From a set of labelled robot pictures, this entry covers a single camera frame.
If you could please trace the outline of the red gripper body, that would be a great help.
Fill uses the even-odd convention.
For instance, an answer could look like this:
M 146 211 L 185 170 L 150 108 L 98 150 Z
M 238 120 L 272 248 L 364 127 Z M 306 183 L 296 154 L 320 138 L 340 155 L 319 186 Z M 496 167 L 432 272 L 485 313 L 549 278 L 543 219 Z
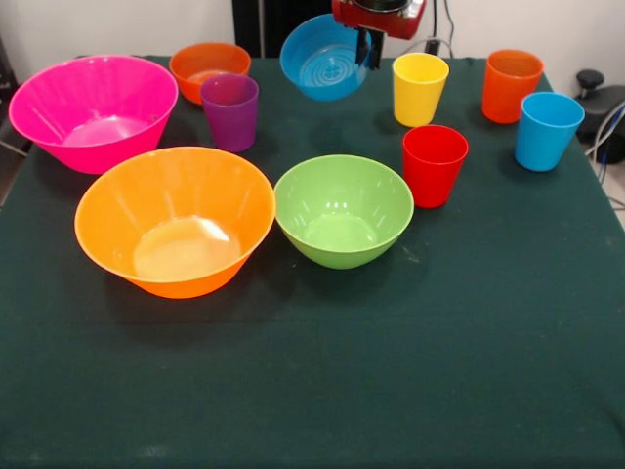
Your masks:
M 334 19 L 348 27 L 380 30 L 393 38 L 412 38 L 425 1 L 332 1 Z

